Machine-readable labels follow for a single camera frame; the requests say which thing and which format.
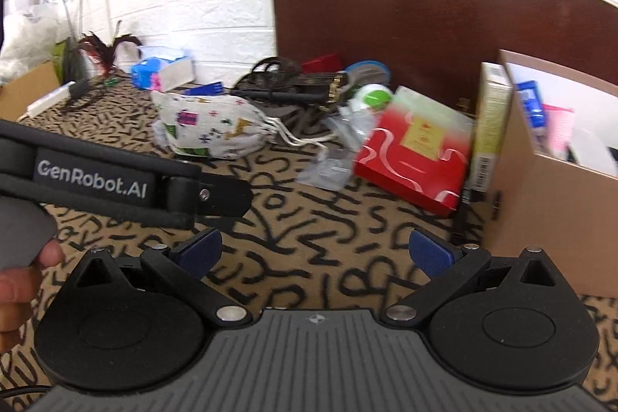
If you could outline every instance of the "tissue box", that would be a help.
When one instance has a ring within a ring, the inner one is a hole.
[[[440,217],[457,206],[474,121],[399,87],[363,145],[354,173]]]
[[[189,56],[170,61],[151,56],[131,67],[133,85],[140,89],[168,92],[195,79]]]

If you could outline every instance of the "cardboard box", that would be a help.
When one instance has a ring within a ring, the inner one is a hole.
[[[477,105],[477,128],[470,163],[470,188],[487,191],[500,153],[510,107],[512,86],[504,67],[481,64],[481,86]]]
[[[354,173],[440,217],[459,201],[474,121],[400,86],[354,163]]]
[[[0,86],[0,119],[17,121],[32,102],[59,86],[54,65],[50,61]]]
[[[531,76],[546,83],[543,102],[572,107],[576,125],[593,128],[607,146],[618,144],[617,86],[518,53],[501,58],[512,83]],[[543,154],[516,93],[487,195],[494,210],[483,245],[494,255],[539,246],[577,293],[618,298],[618,178]]]

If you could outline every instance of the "drawstring bag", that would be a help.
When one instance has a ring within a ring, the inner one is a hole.
[[[241,97],[231,95],[190,96],[153,91],[151,98],[165,126],[169,147],[182,156],[238,159],[274,142],[277,134],[291,146],[318,146],[330,134],[317,139],[299,139],[278,118],[271,118]]]

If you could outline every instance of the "circular pad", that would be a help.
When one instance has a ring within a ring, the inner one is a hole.
[[[494,342],[511,348],[533,348],[554,335],[552,320],[542,312],[525,307],[507,307],[483,318],[483,330]]]
[[[432,318],[428,336],[446,366],[497,390],[551,390],[583,382],[596,327],[577,297],[555,287],[502,286],[457,298]]]
[[[203,346],[199,316],[172,297],[107,295],[100,285],[76,289],[91,295],[67,299],[60,292],[35,335],[36,352],[55,383],[91,392],[145,389],[180,373]]]

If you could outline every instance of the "patterned carpet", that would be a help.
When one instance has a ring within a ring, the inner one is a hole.
[[[50,110],[27,125],[129,151],[171,157],[151,142],[156,117],[147,92],[123,82],[96,106],[63,117]],[[242,219],[201,218],[224,232],[222,260],[206,282],[257,313],[264,306],[382,309],[418,288],[426,277],[411,263],[407,239],[423,227],[447,236],[449,221],[354,178],[339,193],[295,183],[313,151],[270,146],[237,161],[204,162],[205,170],[246,179],[253,185],[253,207]],[[32,347],[33,328],[85,250],[106,246],[114,255],[138,255],[148,245],[169,245],[191,232],[145,228],[130,222],[49,207],[58,221],[64,264],[46,272],[35,301],[35,318],[22,345],[2,355],[2,388],[47,383]],[[469,242],[479,241],[483,206],[471,215]],[[618,410],[618,303],[583,297],[601,334],[597,359],[586,388]],[[24,410],[36,395],[15,398]]]

